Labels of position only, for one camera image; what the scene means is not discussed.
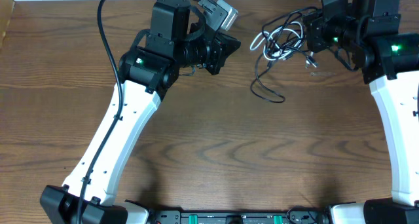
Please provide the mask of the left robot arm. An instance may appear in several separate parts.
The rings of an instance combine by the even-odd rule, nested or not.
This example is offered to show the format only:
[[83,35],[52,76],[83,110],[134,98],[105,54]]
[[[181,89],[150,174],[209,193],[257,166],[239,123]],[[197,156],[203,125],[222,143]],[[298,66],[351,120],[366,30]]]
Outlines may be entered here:
[[45,187],[40,203],[53,223],[146,223],[149,211],[116,203],[136,142],[184,67],[216,75],[241,43],[228,35],[238,11],[223,0],[156,0],[151,26],[112,61],[109,107],[80,162],[61,186]]

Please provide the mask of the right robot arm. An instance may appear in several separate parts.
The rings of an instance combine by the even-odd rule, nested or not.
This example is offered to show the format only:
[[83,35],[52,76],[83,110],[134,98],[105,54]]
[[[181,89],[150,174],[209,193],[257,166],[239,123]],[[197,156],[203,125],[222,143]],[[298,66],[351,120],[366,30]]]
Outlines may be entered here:
[[320,0],[304,17],[307,46],[352,57],[384,126],[392,171],[388,198],[333,204],[319,223],[418,222],[418,34],[400,33],[400,0]]

